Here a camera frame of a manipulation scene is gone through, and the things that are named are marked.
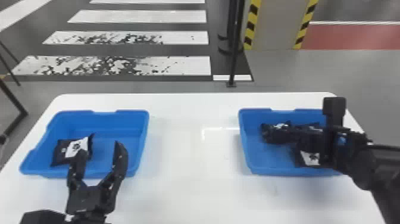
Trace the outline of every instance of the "metal post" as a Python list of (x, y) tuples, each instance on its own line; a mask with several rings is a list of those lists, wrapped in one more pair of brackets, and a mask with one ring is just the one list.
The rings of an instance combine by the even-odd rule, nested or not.
[(245, 0), (239, 0), (239, 6), (236, 7), (236, 20), (235, 20), (235, 29), (234, 29), (234, 37), (233, 37), (233, 51), (232, 51), (232, 64), (230, 69), (229, 81), (226, 83), (227, 87), (236, 87), (235, 83), (235, 74), (236, 74), (236, 62), (238, 60), (238, 51), (239, 51), (239, 41), (242, 33), (242, 23), (243, 23), (243, 14), (245, 9)]
[(4, 134), (0, 136), (0, 145), (4, 144), (8, 136), (13, 132), (17, 125), (28, 115), (28, 112), (22, 106), (21, 102), (15, 97), (15, 95), (8, 89), (7, 85), (0, 79), (0, 89), (3, 90), (4, 94), (10, 99), (12, 104), (17, 107), (20, 114), (15, 118), (14, 121), (6, 128)]
[(0, 61), (3, 63), (5, 69), (7, 69), (8, 73), (10, 74), (10, 76), (12, 77), (12, 79), (14, 80), (14, 82), (17, 84), (17, 86), (21, 86), (20, 82), (18, 81), (18, 79), (16, 78), (16, 76), (14, 75), (13, 71), (11, 70), (11, 68), (8, 66), (7, 62), (5, 61), (5, 59), (3, 58), (3, 56), (0, 54)]
[(228, 25), (227, 25), (227, 40), (229, 47), (232, 47), (233, 32), (235, 31), (236, 11), (238, 10), (238, 0), (229, 1), (229, 12), (228, 12)]
[(0, 41), (0, 46), (3, 47), (4, 51), (7, 52), (7, 54), (15, 61), (15, 63), (19, 63), (19, 60), (17, 59), (17, 57), (11, 53), (11, 51), (4, 45), (3, 42)]

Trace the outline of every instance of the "blue tray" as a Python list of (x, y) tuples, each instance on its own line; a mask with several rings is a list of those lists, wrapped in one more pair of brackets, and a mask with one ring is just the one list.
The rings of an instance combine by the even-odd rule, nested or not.
[(322, 110), (296, 109), (279, 111), (271, 109), (242, 109), (239, 112), (240, 137), (247, 166), (251, 172), (271, 176), (332, 176), (339, 175), (332, 169), (295, 167), (290, 146), (273, 145), (263, 141), (261, 124), (276, 125), (290, 120), (294, 125), (320, 122), (325, 124)]
[(57, 141), (84, 138), (94, 133), (93, 156), (86, 164), (85, 178), (104, 178), (110, 172), (115, 141), (126, 147), (129, 155), (127, 176), (133, 176), (139, 168), (148, 122), (149, 113), (143, 110), (60, 112), (53, 117), (36, 148), (28, 153), (20, 171), (26, 175), (66, 178), (68, 165), (50, 166)]

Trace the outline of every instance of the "white painted stripe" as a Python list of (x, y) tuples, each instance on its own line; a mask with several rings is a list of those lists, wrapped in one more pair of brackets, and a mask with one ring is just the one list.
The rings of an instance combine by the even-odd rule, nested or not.
[(208, 45), (207, 31), (56, 31), (43, 44)]
[(311, 21), (312, 25), (400, 25), (400, 21)]
[(51, 0), (21, 0), (0, 11), (0, 32), (33, 13)]
[(92, 0), (91, 4), (204, 4), (205, 0)]
[(69, 23), (206, 23), (205, 10), (81, 10)]
[[(214, 81), (228, 81), (228, 74), (215, 74), (212, 76)], [(237, 74), (235, 75), (235, 81), (252, 81), (250, 74)]]
[(77, 57), (28, 56), (13, 70), (18, 75), (210, 76), (209, 56), (193, 57)]

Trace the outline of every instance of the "white table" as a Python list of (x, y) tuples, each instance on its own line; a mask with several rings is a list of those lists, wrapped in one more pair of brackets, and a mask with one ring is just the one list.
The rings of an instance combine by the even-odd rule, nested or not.
[[(258, 176), (245, 164), (238, 124), (241, 108), (321, 108), (323, 98), (332, 96), (327, 92), (61, 95), (0, 173), (0, 223), (18, 224), (26, 211), (64, 212), (68, 196), (64, 180), (25, 176), (18, 170), (57, 112), (121, 109), (148, 110), (149, 131), (140, 168), (123, 182), (108, 222), (384, 223), (372, 195), (347, 176)], [(345, 126), (361, 131), (350, 113)]]

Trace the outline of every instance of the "yellow and black striped pole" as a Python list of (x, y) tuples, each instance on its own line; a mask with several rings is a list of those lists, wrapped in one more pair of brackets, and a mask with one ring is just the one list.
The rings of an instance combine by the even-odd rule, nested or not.
[(251, 0), (249, 16), (247, 19), (246, 35), (245, 35), (245, 49), (251, 50), (253, 48), (255, 27), (257, 26), (258, 13), (260, 12), (262, 0)]
[(305, 34), (307, 32), (307, 27), (310, 24), (311, 19), (313, 18), (313, 14), (314, 14), (315, 8), (317, 7), (318, 1), (319, 0), (310, 0), (309, 1), (307, 8), (305, 10), (305, 14), (303, 16), (300, 31), (297, 34), (296, 42), (295, 42), (295, 45), (293, 46), (293, 49), (301, 48), (301, 45), (304, 41)]

